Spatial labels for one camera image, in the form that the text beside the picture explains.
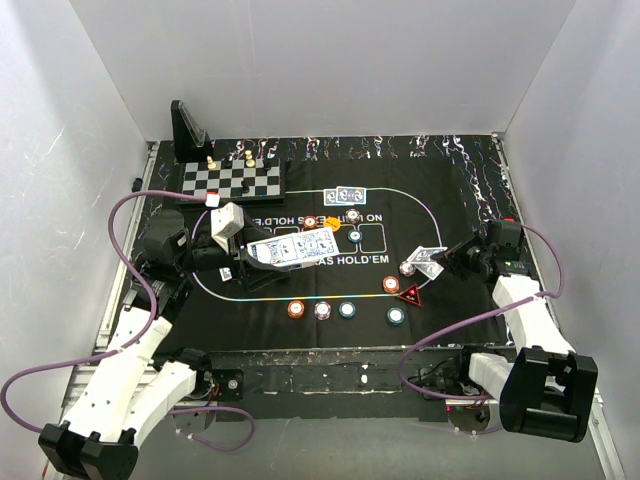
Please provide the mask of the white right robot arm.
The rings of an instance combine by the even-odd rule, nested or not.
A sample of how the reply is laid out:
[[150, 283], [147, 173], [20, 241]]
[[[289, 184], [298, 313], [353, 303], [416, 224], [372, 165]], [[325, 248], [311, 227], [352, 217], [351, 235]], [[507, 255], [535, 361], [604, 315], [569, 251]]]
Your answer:
[[460, 278], [477, 276], [491, 288], [516, 357], [484, 347], [467, 347], [452, 373], [464, 397], [484, 391], [497, 400], [502, 427], [512, 433], [571, 443], [583, 440], [596, 390], [598, 367], [580, 355], [554, 322], [533, 265], [524, 258], [529, 227], [492, 220], [485, 232], [434, 254], [444, 270]]

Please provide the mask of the blue playing card box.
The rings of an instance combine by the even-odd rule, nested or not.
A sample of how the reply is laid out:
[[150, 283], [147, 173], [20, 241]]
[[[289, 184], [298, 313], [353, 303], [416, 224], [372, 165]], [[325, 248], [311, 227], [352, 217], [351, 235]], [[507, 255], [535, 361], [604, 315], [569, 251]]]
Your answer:
[[258, 262], [278, 268], [302, 268], [339, 254], [330, 228], [275, 236], [246, 245], [248, 254]]

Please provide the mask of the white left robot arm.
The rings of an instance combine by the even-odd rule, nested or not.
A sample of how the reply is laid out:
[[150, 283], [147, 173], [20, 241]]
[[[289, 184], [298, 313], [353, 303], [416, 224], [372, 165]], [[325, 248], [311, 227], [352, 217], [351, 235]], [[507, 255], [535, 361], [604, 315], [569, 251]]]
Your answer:
[[79, 399], [38, 443], [60, 473], [79, 479], [127, 479], [155, 426], [183, 399], [200, 408], [242, 395], [243, 373], [215, 369], [208, 354], [183, 348], [168, 356], [156, 349], [169, 334], [192, 284], [190, 274], [220, 270], [245, 288], [287, 276], [250, 244], [271, 240], [235, 204], [207, 210], [208, 227], [187, 228], [176, 210], [150, 218], [142, 237], [141, 277], [129, 290], [108, 345]]

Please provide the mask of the red black triangular all-in marker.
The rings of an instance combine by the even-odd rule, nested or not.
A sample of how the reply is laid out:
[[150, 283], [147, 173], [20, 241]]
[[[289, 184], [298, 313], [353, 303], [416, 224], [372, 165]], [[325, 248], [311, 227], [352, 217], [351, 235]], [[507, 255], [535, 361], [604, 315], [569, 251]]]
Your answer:
[[420, 288], [417, 284], [412, 285], [406, 290], [400, 292], [397, 298], [414, 306], [421, 307]]

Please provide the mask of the pink blue chip stack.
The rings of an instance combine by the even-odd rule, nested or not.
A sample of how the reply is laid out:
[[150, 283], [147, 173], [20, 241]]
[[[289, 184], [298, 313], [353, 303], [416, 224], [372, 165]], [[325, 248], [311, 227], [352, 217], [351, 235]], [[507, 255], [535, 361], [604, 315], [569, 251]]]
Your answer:
[[331, 305], [326, 301], [319, 301], [314, 305], [314, 316], [317, 320], [328, 320], [331, 316]]

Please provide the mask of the yellow big blind button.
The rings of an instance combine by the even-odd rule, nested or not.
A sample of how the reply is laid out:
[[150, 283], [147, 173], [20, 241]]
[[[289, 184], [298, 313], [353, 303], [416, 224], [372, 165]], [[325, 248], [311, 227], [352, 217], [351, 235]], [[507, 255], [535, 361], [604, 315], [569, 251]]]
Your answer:
[[341, 228], [341, 221], [337, 217], [326, 217], [323, 222], [323, 227], [337, 232]]

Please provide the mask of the orange chips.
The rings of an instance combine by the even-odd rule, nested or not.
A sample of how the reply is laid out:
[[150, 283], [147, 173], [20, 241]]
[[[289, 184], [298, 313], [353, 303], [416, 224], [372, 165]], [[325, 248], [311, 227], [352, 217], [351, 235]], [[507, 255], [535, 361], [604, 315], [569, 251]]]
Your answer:
[[396, 294], [400, 290], [400, 282], [395, 276], [386, 276], [382, 281], [383, 290], [388, 294]]
[[303, 219], [303, 229], [312, 230], [318, 227], [318, 219], [314, 216], [306, 216]]

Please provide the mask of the green chips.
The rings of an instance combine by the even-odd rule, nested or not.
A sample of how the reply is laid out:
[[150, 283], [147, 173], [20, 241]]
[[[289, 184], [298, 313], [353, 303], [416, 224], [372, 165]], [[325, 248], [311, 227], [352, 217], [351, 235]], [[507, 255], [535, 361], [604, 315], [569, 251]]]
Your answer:
[[352, 243], [359, 243], [363, 238], [362, 232], [357, 229], [351, 229], [348, 232], [348, 240]]
[[399, 326], [405, 320], [405, 312], [401, 308], [392, 307], [387, 311], [386, 319], [390, 325]]

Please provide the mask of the green blue chip stack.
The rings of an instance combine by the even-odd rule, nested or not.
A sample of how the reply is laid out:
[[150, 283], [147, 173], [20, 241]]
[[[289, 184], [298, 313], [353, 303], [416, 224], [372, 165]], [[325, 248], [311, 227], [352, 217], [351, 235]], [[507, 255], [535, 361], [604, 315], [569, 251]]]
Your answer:
[[351, 319], [356, 314], [356, 307], [352, 302], [342, 302], [339, 305], [339, 315], [344, 319]]

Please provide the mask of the card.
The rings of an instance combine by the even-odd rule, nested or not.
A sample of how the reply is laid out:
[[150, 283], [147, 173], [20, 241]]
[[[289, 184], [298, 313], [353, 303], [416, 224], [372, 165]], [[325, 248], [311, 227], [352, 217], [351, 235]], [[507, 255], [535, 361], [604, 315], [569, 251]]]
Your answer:
[[367, 189], [364, 187], [338, 186], [336, 195], [340, 204], [365, 205], [367, 202]]
[[339, 205], [340, 201], [338, 199], [337, 190], [336, 189], [324, 189], [323, 190], [323, 202], [324, 202], [325, 206]]
[[416, 262], [414, 267], [430, 280], [436, 280], [444, 271], [444, 268], [435, 261]]
[[406, 259], [411, 264], [421, 264], [432, 262], [432, 257], [436, 254], [445, 252], [446, 247], [422, 247], [418, 246]]

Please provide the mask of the orange red chip stack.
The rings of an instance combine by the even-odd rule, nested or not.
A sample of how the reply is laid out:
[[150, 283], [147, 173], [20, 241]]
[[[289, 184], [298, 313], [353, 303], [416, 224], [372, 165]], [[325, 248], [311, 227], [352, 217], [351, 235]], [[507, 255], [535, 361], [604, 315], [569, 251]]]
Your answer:
[[305, 305], [300, 300], [292, 300], [287, 306], [287, 315], [292, 319], [300, 319], [305, 313]]

